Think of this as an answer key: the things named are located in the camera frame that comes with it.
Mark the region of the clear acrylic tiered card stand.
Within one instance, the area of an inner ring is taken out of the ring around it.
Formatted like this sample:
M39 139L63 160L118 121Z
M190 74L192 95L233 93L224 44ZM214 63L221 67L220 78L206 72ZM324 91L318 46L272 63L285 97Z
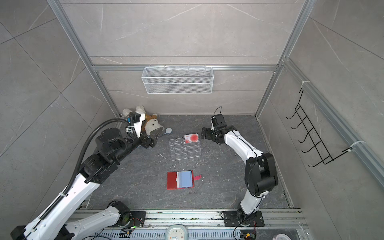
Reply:
M169 140L172 161L198 158L201 156L201 144L199 142L186 144L184 137Z

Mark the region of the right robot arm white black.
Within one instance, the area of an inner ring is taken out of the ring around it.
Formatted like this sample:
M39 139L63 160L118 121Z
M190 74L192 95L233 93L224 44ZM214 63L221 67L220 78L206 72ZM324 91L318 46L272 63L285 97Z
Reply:
M202 138L218 145L231 147L245 163L245 185L243 200L237 209L237 220L249 225L270 191L279 184L275 158L252 146L234 126L228 126L222 114L211 117L211 128L202 128Z

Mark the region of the white card red circle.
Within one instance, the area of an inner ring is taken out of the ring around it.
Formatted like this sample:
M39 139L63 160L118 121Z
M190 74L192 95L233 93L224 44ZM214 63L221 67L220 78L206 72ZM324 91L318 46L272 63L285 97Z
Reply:
M198 134L185 135L184 139L186 144L197 143L199 142L199 135Z

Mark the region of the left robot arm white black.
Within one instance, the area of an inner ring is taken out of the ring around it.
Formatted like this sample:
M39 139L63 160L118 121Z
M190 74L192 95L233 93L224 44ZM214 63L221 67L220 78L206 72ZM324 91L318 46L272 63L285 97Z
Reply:
M121 161L139 146L154 147L162 132L158 128L149 136L132 138L121 130L109 128L99 136L92 133L84 144L69 184L32 222L12 230L14 240L82 240L110 226L125 227L132 223L130 209L114 201L80 221L68 222L81 203L118 169Z

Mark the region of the red leather card holder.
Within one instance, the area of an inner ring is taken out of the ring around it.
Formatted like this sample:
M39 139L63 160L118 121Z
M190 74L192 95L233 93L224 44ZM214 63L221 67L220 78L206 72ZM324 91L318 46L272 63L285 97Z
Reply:
M193 171L168 172L167 190L179 190L195 187L195 181L200 180L201 175L194 176Z

